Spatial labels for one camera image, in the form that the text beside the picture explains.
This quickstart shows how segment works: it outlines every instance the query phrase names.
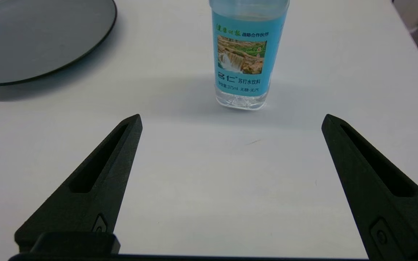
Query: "plastic bottle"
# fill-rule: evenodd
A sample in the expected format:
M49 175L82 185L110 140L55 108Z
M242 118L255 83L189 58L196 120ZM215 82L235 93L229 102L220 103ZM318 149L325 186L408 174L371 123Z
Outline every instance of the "plastic bottle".
M209 0L209 4L216 99L227 107L261 109L289 0Z

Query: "clear water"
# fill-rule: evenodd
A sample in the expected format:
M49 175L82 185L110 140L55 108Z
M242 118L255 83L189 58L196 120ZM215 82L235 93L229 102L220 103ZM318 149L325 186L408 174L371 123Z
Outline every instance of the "clear water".
M282 16L289 5L289 0L209 0L212 10L225 17L245 20L263 21L272 20ZM237 65L230 63L228 57L223 57L222 68L228 71L237 71ZM241 96L221 91L216 85L216 99L223 106L248 109L255 111L264 107L267 94L261 96Z

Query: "dark plate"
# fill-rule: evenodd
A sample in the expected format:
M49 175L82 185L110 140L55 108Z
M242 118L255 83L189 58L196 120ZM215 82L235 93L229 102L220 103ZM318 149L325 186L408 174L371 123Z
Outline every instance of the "dark plate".
M82 58L109 34L116 16L113 0L0 0L0 85Z

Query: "table surface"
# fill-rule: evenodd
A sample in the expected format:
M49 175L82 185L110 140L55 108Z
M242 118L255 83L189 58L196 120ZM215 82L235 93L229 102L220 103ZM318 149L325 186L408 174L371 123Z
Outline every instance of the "table surface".
M0 260L122 119L143 134L121 253L365 258L320 126L355 127L418 183L418 49L388 0L292 0L265 109L214 97L207 1L117 0L66 70L0 87Z

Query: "bottle label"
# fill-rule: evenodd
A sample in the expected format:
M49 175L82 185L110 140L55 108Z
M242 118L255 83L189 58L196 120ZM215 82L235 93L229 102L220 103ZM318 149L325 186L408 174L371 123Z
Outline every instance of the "bottle label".
M269 90L286 13L245 21L212 12L216 85L223 92L261 96Z

